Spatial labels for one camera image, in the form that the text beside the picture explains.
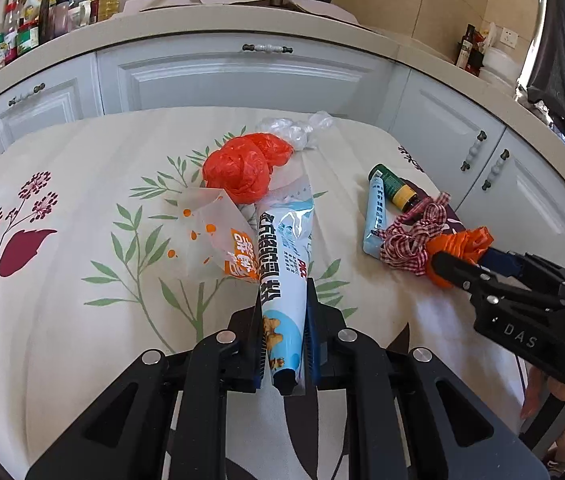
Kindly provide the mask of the orange plastic bag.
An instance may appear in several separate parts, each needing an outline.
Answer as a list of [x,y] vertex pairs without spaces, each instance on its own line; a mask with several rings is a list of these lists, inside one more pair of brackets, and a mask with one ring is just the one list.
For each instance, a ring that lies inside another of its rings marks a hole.
[[461,260],[476,264],[493,244],[494,237],[486,226],[480,226],[475,230],[465,230],[453,234],[439,234],[429,240],[427,249],[427,264],[425,275],[439,288],[447,289],[453,286],[450,282],[437,275],[432,268],[432,257],[438,252],[448,252],[450,255]]

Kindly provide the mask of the blue white snack bag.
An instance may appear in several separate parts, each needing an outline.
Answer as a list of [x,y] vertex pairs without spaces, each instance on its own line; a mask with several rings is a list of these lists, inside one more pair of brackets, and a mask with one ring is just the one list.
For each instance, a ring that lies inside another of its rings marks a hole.
[[291,396],[302,384],[303,338],[314,198],[306,176],[276,188],[258,213],[258,299],[273,386]]

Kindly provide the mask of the clear plastic bag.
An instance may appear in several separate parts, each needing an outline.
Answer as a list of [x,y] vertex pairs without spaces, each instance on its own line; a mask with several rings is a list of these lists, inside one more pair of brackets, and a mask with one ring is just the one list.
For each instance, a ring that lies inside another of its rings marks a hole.
[[334,118],[327,112],[317,112],[306,119],[266,117],[255,126],[257,132],[270,133],[288,142],[294,151],[314,150],[318,137],[333,126]]

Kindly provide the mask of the red white checkered cloth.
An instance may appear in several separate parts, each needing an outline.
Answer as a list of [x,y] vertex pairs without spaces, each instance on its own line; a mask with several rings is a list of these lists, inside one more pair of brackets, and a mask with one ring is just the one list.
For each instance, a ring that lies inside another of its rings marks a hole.
[[442,192],[436,198],[427,197],[401,214],[380,233],[379,259],[392,269],[425,274],[427,243],[442,234],[447,222],[450,195]]

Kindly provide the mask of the green yellow small bottle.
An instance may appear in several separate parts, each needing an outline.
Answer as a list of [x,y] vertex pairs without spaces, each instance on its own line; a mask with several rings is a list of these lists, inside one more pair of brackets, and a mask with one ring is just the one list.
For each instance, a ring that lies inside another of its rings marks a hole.
[[385,198],[399,211],[408,212],[418,204],[417,192],[383,164],[375,165],[370,170],[369,179],[373,177],[378,177],[382,181]]

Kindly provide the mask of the light blue wrapper strip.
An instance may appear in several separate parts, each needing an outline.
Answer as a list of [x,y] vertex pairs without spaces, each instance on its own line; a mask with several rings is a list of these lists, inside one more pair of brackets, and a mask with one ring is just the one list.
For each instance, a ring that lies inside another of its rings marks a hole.
[[363,251],[380,259],[381,234],[387,229],[384,182],[379,171],[371,174],[367,200],[366,223],[363,229]]

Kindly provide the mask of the floral tablecloth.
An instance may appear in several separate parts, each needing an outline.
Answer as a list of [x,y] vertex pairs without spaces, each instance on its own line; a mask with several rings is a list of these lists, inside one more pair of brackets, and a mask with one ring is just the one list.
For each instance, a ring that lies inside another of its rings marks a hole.
[[[166,251],[204,157],[263,118],[221,107],[116,114],[31,133],[0,156],[0,464],[11,477],[142,351],[188,350],[253,304],[254,284],[179,278]],[[299,160],[320,300],[381,346],[430,348],[517,428],[517,360],[473,332],[467,297],[361,247],[373,166],[427,195],[435,184],[394,136],[352,120],[333,122]]]

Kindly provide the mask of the white stacked bowls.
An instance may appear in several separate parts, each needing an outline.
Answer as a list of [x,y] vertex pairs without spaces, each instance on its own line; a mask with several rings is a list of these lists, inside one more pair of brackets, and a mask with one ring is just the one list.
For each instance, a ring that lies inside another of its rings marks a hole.
[[484,52],[479,78],[503,92],[514,92],[521,66],[506,52],[489,47]]

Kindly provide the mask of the dark sauce bottle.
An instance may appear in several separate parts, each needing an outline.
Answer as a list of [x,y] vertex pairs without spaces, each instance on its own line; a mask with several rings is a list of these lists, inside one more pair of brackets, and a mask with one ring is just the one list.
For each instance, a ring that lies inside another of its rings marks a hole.
[[473,50],[473,38],[475,27],[472,24],[467,26],[465,35],[462,36],[460,41],[460,50],[456,61],[456,66],[465,70],[467,68],[471,52]]

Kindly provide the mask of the translucent orange-print plastic bag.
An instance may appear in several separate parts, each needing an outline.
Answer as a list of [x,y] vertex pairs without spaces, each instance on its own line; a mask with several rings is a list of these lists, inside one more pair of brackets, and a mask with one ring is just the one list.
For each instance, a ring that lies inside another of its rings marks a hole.
[[176,275],[191,282],[258,281],[256,235],[219,188],[191,188],[180,195],[176,231],[166,255]]

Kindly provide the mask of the red crumpled plastic bag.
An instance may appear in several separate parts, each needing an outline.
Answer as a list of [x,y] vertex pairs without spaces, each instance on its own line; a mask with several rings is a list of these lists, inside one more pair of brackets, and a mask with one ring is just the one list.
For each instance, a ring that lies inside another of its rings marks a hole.
[[237,205],[254,204],[268,192],[276,167],[284,166],[293,146],[271,133],[255,132],[227,141],[202,167],[208,188],[220,188]]

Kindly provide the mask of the pink stove cover cloth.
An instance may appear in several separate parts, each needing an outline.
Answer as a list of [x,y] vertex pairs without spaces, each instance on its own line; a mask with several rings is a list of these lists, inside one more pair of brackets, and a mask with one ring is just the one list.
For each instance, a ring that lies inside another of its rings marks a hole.
[[333,3],[318,0],[128,0],[123,6],[122,13],[138,14],[184,6],[262,6],[321,16],[350,25],[359,24],[354,14]]

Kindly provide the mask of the red lid jar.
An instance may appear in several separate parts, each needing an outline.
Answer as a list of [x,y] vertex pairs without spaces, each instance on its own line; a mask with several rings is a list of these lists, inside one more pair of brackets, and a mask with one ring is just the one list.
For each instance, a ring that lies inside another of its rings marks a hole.
[[17,56],[37,48],[39,44],[38,23],[36,21],[23,23],[17,33]]

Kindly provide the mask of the white wall socket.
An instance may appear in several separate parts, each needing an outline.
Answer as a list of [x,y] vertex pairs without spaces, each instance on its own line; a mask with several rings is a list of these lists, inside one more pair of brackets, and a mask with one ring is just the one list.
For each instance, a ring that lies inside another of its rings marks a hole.
[[514,49],[517,46],[519,35],[509,28],[504,28],[500,35],[500,42],[507,47]]

